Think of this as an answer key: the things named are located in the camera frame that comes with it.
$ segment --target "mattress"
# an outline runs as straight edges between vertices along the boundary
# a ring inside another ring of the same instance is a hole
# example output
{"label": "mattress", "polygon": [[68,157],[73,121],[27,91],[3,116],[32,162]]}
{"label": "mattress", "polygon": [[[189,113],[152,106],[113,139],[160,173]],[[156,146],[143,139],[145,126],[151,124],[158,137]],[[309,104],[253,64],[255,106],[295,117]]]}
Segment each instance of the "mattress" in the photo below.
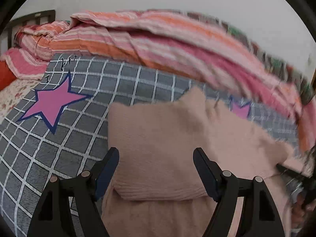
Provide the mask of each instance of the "mattress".
{"label": "mattress", "polygon": [[[45,114],[25,117],[39,100],[35,90],[52,90],[67,84],[68,93],[81,98],[64,106],[56,116],[55,128]],[[211,89],[188,78],[100,57],[55,54],[42,81],[4,118],[0,125],[1,213],[17,236],[26,236],[32,214],[45,184],[52,175],[75,177],[101,160],[107,150],[107,113],[113,102],[126,105],[174,101],[193,85],[208,99],[221,99],[230,106],[227,92]],[[248,120],[271,136],[293,145],[298,155],[295,122],[263,104],[250,103]],[[70,199],[77,236],[83,236],[75,199]]]}

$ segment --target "white wall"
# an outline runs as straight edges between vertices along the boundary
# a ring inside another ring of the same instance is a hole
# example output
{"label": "white wall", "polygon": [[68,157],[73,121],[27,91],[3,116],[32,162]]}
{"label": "white wall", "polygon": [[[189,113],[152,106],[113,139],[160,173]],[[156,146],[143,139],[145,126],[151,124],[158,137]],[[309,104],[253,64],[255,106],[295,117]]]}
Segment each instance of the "white wall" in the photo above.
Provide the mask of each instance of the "white wall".
{"label": "white wall", "polygon": [[27,0],[14,16],[56,10],[68,20],[82,10],[173,8],[207,13],[244,31],[268,52],[295,65],[309,78],[315,70],[316,44],[304,23],[285,0]]}

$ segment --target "red pillow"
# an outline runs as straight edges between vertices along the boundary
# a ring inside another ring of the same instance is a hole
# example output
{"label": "red pillow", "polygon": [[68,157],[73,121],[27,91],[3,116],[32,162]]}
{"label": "red pillow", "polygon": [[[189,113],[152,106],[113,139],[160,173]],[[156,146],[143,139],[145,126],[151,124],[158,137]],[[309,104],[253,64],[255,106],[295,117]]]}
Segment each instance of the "red pillow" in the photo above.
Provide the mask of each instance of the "red pillow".
{"label": "red pillow", "polygon": [[0,91],[16,79],[5,61],[0,61]]}

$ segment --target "bed headboard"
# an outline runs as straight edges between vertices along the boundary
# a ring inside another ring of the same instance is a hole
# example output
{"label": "bed headboard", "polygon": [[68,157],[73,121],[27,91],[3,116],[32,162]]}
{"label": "bed headboard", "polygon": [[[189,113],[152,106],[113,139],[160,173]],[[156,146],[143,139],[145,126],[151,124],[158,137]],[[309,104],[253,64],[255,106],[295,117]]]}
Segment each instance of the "bed headboard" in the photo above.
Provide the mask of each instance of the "bed headboard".
{"label": "bed headboard", "polygon": [[56,12],[55,10],[49,11],[39,11],[29,15],[19,17],[17,19],[11,20],[2,34],[0,35],[0,55],[6,50],[10,49],[13,45],[12,39],[18,29],[22,26],[30,24],[43,24],[43,23],[52,23],[55,21]]}

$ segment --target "striped blanket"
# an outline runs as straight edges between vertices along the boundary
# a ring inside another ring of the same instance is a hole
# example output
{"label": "striped blanket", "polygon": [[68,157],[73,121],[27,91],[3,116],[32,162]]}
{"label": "striped blanket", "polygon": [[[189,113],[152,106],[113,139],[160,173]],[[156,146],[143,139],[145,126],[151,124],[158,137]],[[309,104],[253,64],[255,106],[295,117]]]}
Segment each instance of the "striped blanket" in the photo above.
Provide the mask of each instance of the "striped blanket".
{"label": "striped blanket", "polygon": [[[4,55],[17,77],[42,77],[56,52],[110,56],[206,82],[262,102],[290,119],[302,115],[295,85],[266,72],[255,55],[217,26],[167,11],[87,11],[71,19],[69,27],[66,22],[54,22],[20,31],[22,49]],[[38,75],[27,75],[35,68]]]}

